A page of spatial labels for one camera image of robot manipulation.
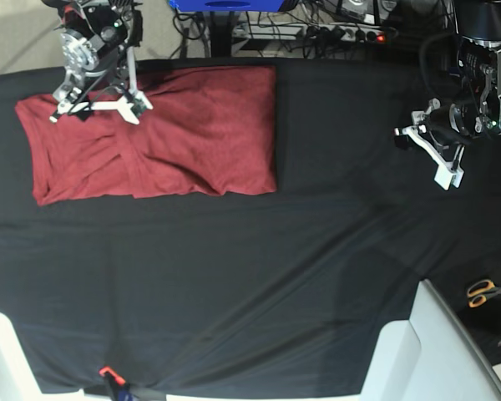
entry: black tablecloth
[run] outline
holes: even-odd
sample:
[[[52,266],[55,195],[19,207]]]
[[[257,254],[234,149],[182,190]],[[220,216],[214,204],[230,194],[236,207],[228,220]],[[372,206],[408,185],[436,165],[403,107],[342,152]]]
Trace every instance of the black tablecloth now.
[[[463,293],[501,284],[501,138],[468,149],[462,187],[445,192],[425,154],[392,144],[426,106],[416,69],[226,62],[277,66],[274,195],[39,208],[13,107],[63,71],[0,77],[0,312],[43,391],[101,383],[107,363],[174,394],[359,393],[380,329],[408,317],[425,277],[501,362],[501,302],[466,311]]]

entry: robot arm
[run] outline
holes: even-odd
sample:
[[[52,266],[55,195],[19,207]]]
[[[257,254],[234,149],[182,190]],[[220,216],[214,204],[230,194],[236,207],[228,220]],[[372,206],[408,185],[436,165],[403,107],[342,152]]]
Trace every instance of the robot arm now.
[[[395,131],[397,144],[406,140],[431,156],[438,165],[434,179],[445,190],[459,187],[468,145],[501,135],[501,1],[455,0],[454,16],[455,32],[436,39],[456,39],[461,91],[452,99],[431,100],[427,110],[412,113],[411,126]],[[420,52],[422,73],[426,47]]]
[[[142,38],[143,20],[134,0],[43,0],[58,9],[63,31],[65,80],[53,93],[58,101],[54,123],[64,115],[92,110],[117,110],[131,124],[152,109],[138,90],[134,47]],[[92,90],[110,89],[122,97],[112,102],[89,101]]]

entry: folded red shirt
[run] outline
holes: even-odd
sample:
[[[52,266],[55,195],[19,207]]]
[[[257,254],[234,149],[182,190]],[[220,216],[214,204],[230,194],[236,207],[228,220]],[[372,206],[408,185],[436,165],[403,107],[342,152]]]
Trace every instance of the folded red shirt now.
[[[32,151],[37,203],[276,190],[273,67],[180,69],[140,78],[154,110],[140,125],[118,112],[62,117],[49,94],[17,103]]]

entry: scissors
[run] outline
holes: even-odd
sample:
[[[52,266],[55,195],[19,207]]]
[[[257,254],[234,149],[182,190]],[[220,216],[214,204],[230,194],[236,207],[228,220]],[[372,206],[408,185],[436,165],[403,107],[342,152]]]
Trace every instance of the scissors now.
[[[468,289],[468,305],[469,307],[480,307],[488,301],[498,295],[501,295],[501,287],[497,287],[493,284],[492,280],[485,279],[480,282],[476,282]]]

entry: red towel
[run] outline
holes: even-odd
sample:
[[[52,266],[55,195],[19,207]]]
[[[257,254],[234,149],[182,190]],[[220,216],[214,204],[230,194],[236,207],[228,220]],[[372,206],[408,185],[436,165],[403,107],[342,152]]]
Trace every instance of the red towel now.
[[[273,67],[181,69],[141,77],[154,110],[48,120],[49,94],[17,103],[33,159],[33,196],[48,205],[102,195],[276,190]]]

